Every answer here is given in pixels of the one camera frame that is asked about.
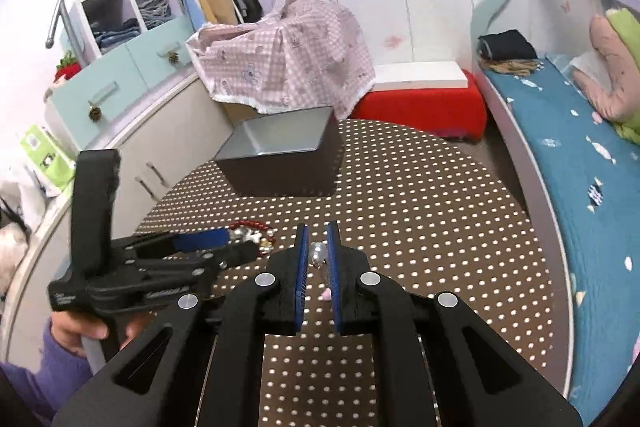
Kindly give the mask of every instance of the green bag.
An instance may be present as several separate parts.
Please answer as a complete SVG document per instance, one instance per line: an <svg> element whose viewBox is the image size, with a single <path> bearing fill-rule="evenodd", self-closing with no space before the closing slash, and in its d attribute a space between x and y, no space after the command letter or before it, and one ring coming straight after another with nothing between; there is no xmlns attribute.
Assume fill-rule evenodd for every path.
<svg viewBox="0 0 640 427"><path fill-rule="evenodd" d="M32 125L20 140L47 197L59 195L74 178L76 163L66 155L49 133Z"/></svg>

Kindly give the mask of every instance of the purple sleeve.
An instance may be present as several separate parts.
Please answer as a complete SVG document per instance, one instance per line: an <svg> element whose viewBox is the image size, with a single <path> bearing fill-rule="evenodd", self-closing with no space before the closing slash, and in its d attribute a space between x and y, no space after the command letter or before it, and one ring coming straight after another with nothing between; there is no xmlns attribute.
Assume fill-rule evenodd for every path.
<svg viewBox="0 0 640 427"><path fill-rule="evenodd" d="M59 346L51 336L51 322L44 331L40 370L33 374L23 367L2 364L2 370L27 407L51 420L92 376L86 359Z"/></svg>

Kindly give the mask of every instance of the person's hand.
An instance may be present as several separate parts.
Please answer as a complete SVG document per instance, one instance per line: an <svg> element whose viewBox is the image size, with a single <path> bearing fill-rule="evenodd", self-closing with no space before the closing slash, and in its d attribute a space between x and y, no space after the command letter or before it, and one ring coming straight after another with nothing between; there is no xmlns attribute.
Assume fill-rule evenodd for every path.
<svg viewBox="0 0 640 427"><path fill-rule="evenodd" d="M130 343L145 329L153 315L149 313L137 314L127 324L125 333L127 338L122 347ZM109 328L97 317L79 312L54 312L51 314L51 336L64 349L77 355L86 357L82 348L81 337L88 337L101 341L109 336Z"/></svg>

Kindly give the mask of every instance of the red ottoman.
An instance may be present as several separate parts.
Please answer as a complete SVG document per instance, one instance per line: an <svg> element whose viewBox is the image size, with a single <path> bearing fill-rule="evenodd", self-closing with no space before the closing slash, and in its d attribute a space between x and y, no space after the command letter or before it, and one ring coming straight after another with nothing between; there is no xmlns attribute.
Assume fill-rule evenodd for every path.
<svg viewBox="0 0 640 427"><path fill-rule="evenodd" d="M474 76L456 89L404 89L368 92L351 118L381 120L414 127L443 138L478 141L486 126L486 108Z"/></svg>

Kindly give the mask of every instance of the round table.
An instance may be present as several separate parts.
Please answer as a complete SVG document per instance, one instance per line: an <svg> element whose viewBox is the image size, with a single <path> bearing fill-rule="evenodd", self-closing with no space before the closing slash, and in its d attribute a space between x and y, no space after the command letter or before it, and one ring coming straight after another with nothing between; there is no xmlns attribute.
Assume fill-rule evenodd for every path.
<svg viewBox="0 0 640 427"><path fill-rule="evenodd" d="M457 293L544 374L553 340L548 271L529 219L500 180L454 145L408 127L346 120L340 133L345 154L332 197L240 198L210 161L175 185L138 232L257 219L276 229L283 249L298 223L322 241L325 222L336 219L343 243L364 250L373 270L419 295ZM266 263L224 272L214 293ZM323 279L310 268L307 282L302 333L266 338L260 425L376 426L370 338L336 335Z"/></svg>

